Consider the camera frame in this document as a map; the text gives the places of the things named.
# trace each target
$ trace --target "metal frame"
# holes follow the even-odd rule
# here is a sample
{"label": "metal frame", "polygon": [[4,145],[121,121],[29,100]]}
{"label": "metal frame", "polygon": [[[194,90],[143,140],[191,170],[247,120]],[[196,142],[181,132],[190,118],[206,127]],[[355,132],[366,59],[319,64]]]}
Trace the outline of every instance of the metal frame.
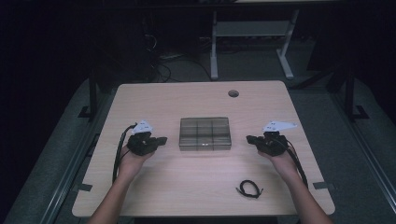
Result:
{"label": "metal frame", "polygon": [[266,35],[283,35],[285,43],[281,49],[277,49],[277,57],[282,66],[283,72],[287,79],[293,79],[286,52],[289,47],[291,36],[297,21],[299,9],[295,9],[289,21],[218,21],[217,11],[213,12],[212,26],[212,50],[210,52],[210,78],[217,80],[219,78],[218,58],[216,53],[217,36],[266,36]]}

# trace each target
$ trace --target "hand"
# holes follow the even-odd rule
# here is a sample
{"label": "hand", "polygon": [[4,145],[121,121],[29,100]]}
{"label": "hand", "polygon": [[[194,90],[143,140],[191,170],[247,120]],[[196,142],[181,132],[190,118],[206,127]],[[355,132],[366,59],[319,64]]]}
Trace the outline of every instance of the hand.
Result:
{"label": "hand", "polygon": [[[293,147],[289,147],[289,149],[295,153]],[[274,165],[276,171],[279,173],[279,175],[282,177],[282,179],[285,182],[288,182],[292,177],[296,177],[296,176],[299,177],[299,174],[297,172],[297,167],[287,151],[285,151],[283,154],[279,156],[274,156],[274,157],[265,154],[264,152],[258,151],[258,153],[259,155],[267,158]]]}
{"label": "hand", "polygon": [[117,178],[125,178],[128,182],[132,182],[134,177],[139,173],[143,166],[143,163],[154,155],[155,152],[151,152],[144,156],[137,156],[129,150],[127,146],[124,146],[121,150],[120,155],[125,155],[121,158],[119,165],[119,175]]}

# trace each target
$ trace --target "table leg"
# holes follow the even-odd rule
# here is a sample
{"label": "table leg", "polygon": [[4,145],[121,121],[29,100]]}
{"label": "table leg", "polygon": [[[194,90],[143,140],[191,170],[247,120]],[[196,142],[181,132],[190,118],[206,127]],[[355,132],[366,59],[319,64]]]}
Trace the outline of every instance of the table leg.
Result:
{"label": "table leg", "polygon": [[298,13],[299,13],[298,9],[293,11],[293,15],[291,16],[291,20],[289,22],[288,30],[286,31],[285,43],[283,44],[281,49],[277,49],[276,50],[277,57],[280,60],[280,64],[282,65],[283,72],[285,73],[285,76],[286,76],[287,79],[293,79],[294,78],[294,75],[291,72],[288,60],[286,59],[286,52],[288,50],[289,43],[290,43],[290,40],[291,40],[291,36],[293,34],[293,30],[294,30],[294,26],[295,26],[296,21],[297,21]]}

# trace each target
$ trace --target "table top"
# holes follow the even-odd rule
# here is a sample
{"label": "table top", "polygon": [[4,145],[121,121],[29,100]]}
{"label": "table top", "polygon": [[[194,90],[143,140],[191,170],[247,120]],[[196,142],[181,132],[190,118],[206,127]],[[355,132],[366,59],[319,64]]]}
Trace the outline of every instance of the table top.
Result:
{"label": "table top", "polygon": [[[230,97],[235,90],[239,96]],[[180,119],[227,117],[232,147],[219,151],[180,151]],[[270,120],[294,122],[281,131],[296,149],[309,190],[327,214],[334,211],[289,93],[280,81],[197,82],[121,85],[108,113],[83,184],[73,207],[89,217],[111,186],[114,158],[122,132],[146,119],[152,136],[166,136],[129,188],[121,210],[133,217],[276,216],[296,214],[287,186],[271,162],[249,145],[247,135],[262,135]],[[254,181],[263,193],[250,199],[236,191],[243,180]]]}

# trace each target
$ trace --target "cable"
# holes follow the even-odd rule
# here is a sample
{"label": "cable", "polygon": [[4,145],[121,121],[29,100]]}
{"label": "cable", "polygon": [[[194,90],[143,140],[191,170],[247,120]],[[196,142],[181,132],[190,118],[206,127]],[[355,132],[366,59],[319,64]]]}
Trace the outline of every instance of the cable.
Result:
{"label": "cable", "polygon": [[[297,153],[291,151],[291,149],[290,149],[289,147],[283,145],[283,144],[282,144],[281,142],[279,142],[278,140],[276,140],[276,139],[271,139],[271,140],[273,140],[273,141],[279,143],[283,148],[286,149],[286,151],[287,151],[287,152],[289,153],[289,155],[291,156],[291,159],[292,159],[292,160],[294,161],[294,163],[296,164],[297,170],[298,170],[298,172],[300,173],[300,176],[301,176],[301,179],[303,180],[303,183],[304,183],[305,186],[308,188],[308,181],[307,181],[307,179],[306,179],[306,175],[305,175],[305,172],[304,172],[304,170],[303,170],[303,166],[301,165],[300,160],[299,160],[298,157],[297,157]],[[293,144],[292,144],[289,140],[287,140],[287,141],[288,141],[288,143],[290,143],[291,147],[294,149]]]}
{"label": "cable", "polygon": [[130,129],[134,128],[134,126],[136,126],[136,124],[135,124],[135,125],[129,126],[129,127],[122,133],[122,135],[121,135],[120,142],[119,142],[119,146],[118,146],[118,148],[117,148],[116,158],[114,159],[113,183],[114,183],[114,181],[116,181],[116,178],[117,178],[117,171],[119,170],[120,161],[121,161],[120,153],[121,153],[121,150],[122,150],[123,142],[124,142],[124,140],[125,140],[125,135],[128,133],[128,131],[129,131]]}

